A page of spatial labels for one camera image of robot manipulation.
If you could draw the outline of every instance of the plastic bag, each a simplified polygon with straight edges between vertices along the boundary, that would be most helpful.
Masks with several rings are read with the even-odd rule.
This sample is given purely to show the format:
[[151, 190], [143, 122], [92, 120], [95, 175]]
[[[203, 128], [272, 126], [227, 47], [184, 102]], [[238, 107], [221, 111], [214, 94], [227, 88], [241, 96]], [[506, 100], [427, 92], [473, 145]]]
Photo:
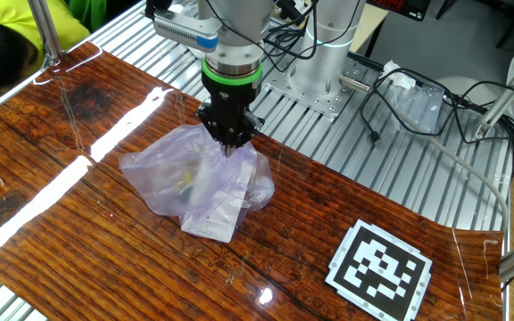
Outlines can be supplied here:
[[226, 157], [203, 124], [175, 128], [119, 164], [151, 211], [178, 216], [183, 231], [222, 242], [275, 192], [266, 157], [251, 143]]

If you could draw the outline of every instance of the transparent plastic bag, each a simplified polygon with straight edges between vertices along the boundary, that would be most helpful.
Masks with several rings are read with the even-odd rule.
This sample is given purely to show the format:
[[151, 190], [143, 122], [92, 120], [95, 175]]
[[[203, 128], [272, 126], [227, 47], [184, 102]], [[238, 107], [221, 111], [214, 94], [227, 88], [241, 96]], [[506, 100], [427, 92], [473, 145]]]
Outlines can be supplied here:
[[266, 157], [251, 143], [226, 157], [203, 124], [175, 128], [119, 164], [151, 211], [178, 216], [185, 232], [222, 242], [275, 192]]
[[[424, 84], [422, 87], [415, 86], [412, 89], [390, 86], [388, 102], [426, 132], [432, 133], [435, 131], [444, 104], [444, 90], [429, 84]], [[398, 119], [395, 117], [393, 119], [396, 130], [405, 130]]]

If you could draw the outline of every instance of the white cable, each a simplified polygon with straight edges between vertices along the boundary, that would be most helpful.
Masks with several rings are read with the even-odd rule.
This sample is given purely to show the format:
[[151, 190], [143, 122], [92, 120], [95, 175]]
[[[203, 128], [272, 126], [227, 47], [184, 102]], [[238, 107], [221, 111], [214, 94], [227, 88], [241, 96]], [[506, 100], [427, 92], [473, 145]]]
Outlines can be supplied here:
[[[424, 132], [425, 130], [418, 126], [414, 121], [412, 121], [408, 116], [406, 116], [402, 111], [395, 109], [394, 111], [398, 115], [398, 117], [406, 124], [410, 125], [410, 127], [418, 132]], [[497, 199], [497, 202], [499, 203], [499, 206], [501, 206], [501, 212], [502, 212], [502, 219], [503, 219], [503, 231], [507, 231], [507, 227], [509, 226], [509, 209], [507, 208], [507, 202], [503, 198], [503, 195], [499, 192], [497, 187], [493, 185], [493, 183], [487, 179], [483, 174], [479, 173], [476, 169], [474, 169], [471, 165], [467, 164], [464, 160], [459, 158], [456, 154], [445, 148], [440, 142], [438, 142], [435, 138], [432, 136], [425, 136], [425, 138], [433, 144], [437, 149], [447, 155], [449, 158], [451, 158], [456, 163], [460, 164], [463, 168], [468, 170], [471, 174], [475, 175], [479, 180], [481, 180], [487, 187], [491, 190], [491, 192], [495, 195], [495, 198]]]

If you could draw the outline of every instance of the green ring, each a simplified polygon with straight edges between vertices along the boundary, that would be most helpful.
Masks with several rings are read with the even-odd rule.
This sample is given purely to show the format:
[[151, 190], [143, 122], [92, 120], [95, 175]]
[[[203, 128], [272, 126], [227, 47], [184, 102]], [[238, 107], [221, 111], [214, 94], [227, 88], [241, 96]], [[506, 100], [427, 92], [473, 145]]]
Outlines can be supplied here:
[[257, 71], [255, 71], [251, 76], [247, 76], [245, 78], [238, 78], [238, 79], [232, 79], [232, 78], [225, 78], [222, 77], [215, 72], [211, 71], [210, 67], [207, 65], [207, 61], [205, 58], [202, 62], [202, 71], [205, 73], [207, 77], [209, 77], [211, 80], [219, 82], [223, 85], [229, 85], [229, 86], [242, 86], [251, 84], [255, 80], [258, 80], [261, 77], [261, 74], [263, 73], [263, 67], [261, 63], [259, 62], [259, 67], [257, 67]]

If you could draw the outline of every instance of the digital display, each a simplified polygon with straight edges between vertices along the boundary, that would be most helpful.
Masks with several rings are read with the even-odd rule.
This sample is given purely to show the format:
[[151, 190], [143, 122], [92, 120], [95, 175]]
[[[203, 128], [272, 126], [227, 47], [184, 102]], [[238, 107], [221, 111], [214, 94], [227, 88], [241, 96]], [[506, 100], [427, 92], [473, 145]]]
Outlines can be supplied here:
[[431, 0], [367, 0], [367, 4], [373, 4], [379, 8], [411, 18], [415, 21], [422, 21], [426, 16], [427, 8]]

